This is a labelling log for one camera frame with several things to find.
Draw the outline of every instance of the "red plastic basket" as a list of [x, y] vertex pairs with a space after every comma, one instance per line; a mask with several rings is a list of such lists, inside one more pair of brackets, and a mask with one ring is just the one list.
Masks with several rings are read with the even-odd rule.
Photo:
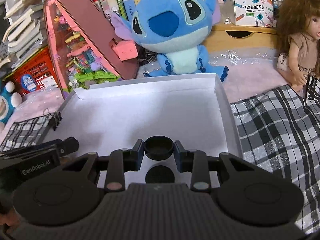
[[6, 82], [15, 84], [15, 91], [24, 96], [30, 92], [58, 84], [48, 47], [35, 54], [18, 68]]

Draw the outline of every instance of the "plush toy's nose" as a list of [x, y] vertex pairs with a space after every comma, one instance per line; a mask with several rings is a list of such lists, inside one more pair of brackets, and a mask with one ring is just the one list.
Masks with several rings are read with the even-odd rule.
[[179, 26], [179, 18], [168, 11], [152, 17], [148, 23], [154, 33], [162, 37], [170, 37]]

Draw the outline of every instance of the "black cylindrical cup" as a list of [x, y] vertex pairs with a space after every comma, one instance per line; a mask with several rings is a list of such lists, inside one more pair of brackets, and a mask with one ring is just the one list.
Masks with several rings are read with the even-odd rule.
[[144, 152], [155, 161], [168, 159], [173, 152], [173, 141], [165, 136], [153, 136], [144, 142]]

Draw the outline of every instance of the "black clip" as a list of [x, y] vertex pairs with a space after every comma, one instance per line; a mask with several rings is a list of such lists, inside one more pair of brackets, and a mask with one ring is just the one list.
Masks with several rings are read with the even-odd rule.
[[46, 108], [43, 111], [43, 114], [50, 119], [48, 126], [52, 127], [53, 130], [55, 131], [62, 120], [61, 113], [59, 111], [56, 111], [55, 113], [50, 113], [49, 109]]

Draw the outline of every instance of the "stitch plush toy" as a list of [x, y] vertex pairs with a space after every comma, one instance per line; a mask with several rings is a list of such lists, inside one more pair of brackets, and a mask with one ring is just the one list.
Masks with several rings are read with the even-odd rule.
[[14, 109], [22, 102], [21, 95], [17, 92], [12, 93], [13, 90], [14, 83], [9, 81], [0, 94], [0, 132], [3, 131]]
[[220, 16], [217, 0], [141, 0], [132, 22], [113, 14], [111, 23], [120, 38], [158, 53], [161, 69], [145, 76], [216, 73], [223, 81], [228, 68], [211, 66], [201, 45]]

